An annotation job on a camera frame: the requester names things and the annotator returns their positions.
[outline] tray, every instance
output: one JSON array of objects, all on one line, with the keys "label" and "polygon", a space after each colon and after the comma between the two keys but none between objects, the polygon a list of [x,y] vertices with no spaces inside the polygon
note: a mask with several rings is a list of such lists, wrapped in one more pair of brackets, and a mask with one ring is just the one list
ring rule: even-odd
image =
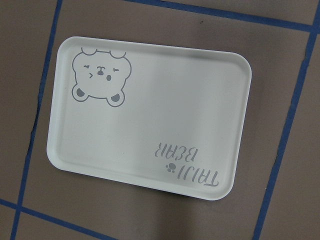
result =
[{"label": "tray", "polygon": [[250,83],[236,53],[68,38],[48,158],[61,170],[221,199],[234,183]]}]

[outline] rectangular tray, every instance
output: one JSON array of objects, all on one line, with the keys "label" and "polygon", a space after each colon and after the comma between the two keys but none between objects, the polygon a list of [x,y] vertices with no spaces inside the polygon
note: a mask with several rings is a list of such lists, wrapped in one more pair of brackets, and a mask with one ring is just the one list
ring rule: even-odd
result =
[{"label": "rectangular tray", "polygon": [[251,83],[239,54],[70,37],[47,155],[61,170],[217,200],[234,183]]}]

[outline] blue tape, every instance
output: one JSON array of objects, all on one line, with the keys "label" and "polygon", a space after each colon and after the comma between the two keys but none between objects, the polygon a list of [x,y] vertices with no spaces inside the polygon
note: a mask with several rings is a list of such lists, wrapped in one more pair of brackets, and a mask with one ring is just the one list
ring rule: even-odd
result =
[{"label": "blue tape", "polygon": [[316,13],[315,13],[315,17],[314,17],[313,25],[312,25],[312,31],[309,35],[308,42],[306,45],[305,58],[301,64],[301,67],[299,70],[297,82],[296,82],[296,85],[295,85],[295,88],[293,91],[293,96],[291,98],[291,104],[290,104],[290,107],[289,107],[289,110],[287,113],[287,117],[285,120],[285,124],[284,124],[283,130],[282,130],[282,135],[281,135],[279,146],[278,146],[277,156],[276,156],[274,165],[273,165],[271,173],[270,173],[270,177],[269,177],[269,181],[268,181],[268,184],[266,187],[266,191],[264,193],[262,205],[260,208],[260,212],[258,215],[258,219],[257,219],[256,225],[255,225],[255,229],[254,229],[254,233],[253,233],[253,237],[252,237],[253,240],[258,240],[260,238],[260,235],[261,235],[261,232],[262,232],[262,229],[264,226],[264,222],[265,222],[268,208],[270,205],[271,197],[272,197],[275,185],[276,185],[281,162],[282,162],[282,159],[283,159],[283,156],[285,153],[285,149],[287,146],[287,142],[289,139],[291,127],[292,127],[292,124],[293,124],[293,121],[295,118],[295,114],[297,111],[297,106],[298,106],[299,99],[301,96],[302,88],[303,88],[303,85],[304,85],[304,82],[306,79],[308,66],[310,63],[312,52],[315,47],[319,26],[320,26],[320,2],[318,3],[318,7],[316,9]]},{"label": "blue tape", "polygon": [[310,32],[312,30],[312,26],[308,24],[285,21],[285,20],[274,19],[274,18],[263,17],[263,16],[255,16],[255,15],[233,12],[233,11],[213,9],[213,8],[208,8],[203,6],[186,5],[186,4],[177,3],[177,2],[161,1],[161,0],[125,0],[125,1],[163,7],[163,8],[169,8],[169,9],[175,9],[175,10],[181,10],[181,11],[197,13],[197,14],[205,14],[210,16],[240,20],[240,21],[257,23],[257,24],[264,24],[269,26],[276,26],[276,27],[281,27],[286,29],[300,30],[304,32]]},{"label": "blue tape", "polygon": [[80,233],[83,233],[83,234],[92,236],[92,237],[97,238],[97,239],[101,239],[101,240],[115,240],[115,238],[113,238],[113,237],[104,235],[104,234],[102,234],[102,233],[98,233],[98,232],[96,232],[96,231],[92,231],[92,230],[87,229],[87,228],[84,228],[84,227],[82,227],[82,226],[75,225],[75,224],[70,223],[70,222],[67,222],[67,221],[63,221],[63,220],[61,220],[61,219],[58,219],[58,218],[55,218],[55,217],[46,215],[46,214],[41,213],[41,212],[38,212],[38,211],[34,211],[34,210],[29,209],[29,208],[26,208],[26,207],[22,207],[22,208],[21,208],[21,211],[22,211],[23,213],[25,213],[25,214],[29,214],[29,215],[31,215],[31,216],[34,216],[34,217],[40,218],[40,219],[42,219],[42,220],[45,220],[45,221],[48,221],[48,222],[51,222],[51,223],[60,225],[60,226],[62,226],[62,227],[68,228],[68,229],[75,230],[75,231],[77,231],[77,232],[80,232]]},{"label": "blue tape", "polygon": [[43,66],[43,70],[42,70],[40,86],[39,86],[36,115],[35,115],[35,120],[33,123],[33,128],[32,128],[31,134],[30,134],[30,142],[29,142],[28,151],[25,156],[22,179],[21,179],[19,196],[18,196],[18,202],[17,202],[16,211],[15,211],[15,215],[14,215],[13,226],[11,229],[10,240],[16,239],[16,234],[17,234],[17,229],[18,229],[18,224],[19,224],[19,219],[20,219],[20,213],[21,213],[21,209],[22,209],[22,203],[24,200],[24,195],[25,195],[25,190],[26,190],[26,184],[27,184],[27,178],[28,178],[28,172],[29,172],[29,166],[30,166],[30,159],[31,159],[32,149],[34,146],[37,125],[38,125],[39,112],[40,112],[40,108],[41,108],[42,98],[44,95],[44,90],[45,90],[45,85],[46,85],[46,80],[47,80],[47,75],[48,75],[48,70],[49,70],[49,65],[50,65],[50,58],[52,55],[52,48],[53,48],[54,41],[55,41],[57,23],[58,23],[58,18],[59,18],[61,6],[62,6],[62,0],[57,0],[55,12],[54,12],[54,17],[53,17],[53,22],[52,22],[52,26],[51,26],[51,32],[50,32],[49,41],[48,41],[48,46],[47,46],[47,50],[46,50],[46,54],[45,54],[45,61],[44,61],[44,66]]},{"label": "blue tape", "polygon": [[1,199],[1,198],[0,198],[0,205],[6,206],[6,207],[9,207],[9,208],[12,208],[12,209],[16,209],[17,208],[17,204],[9,202],[9,201],[6,201],[6,200]]}]

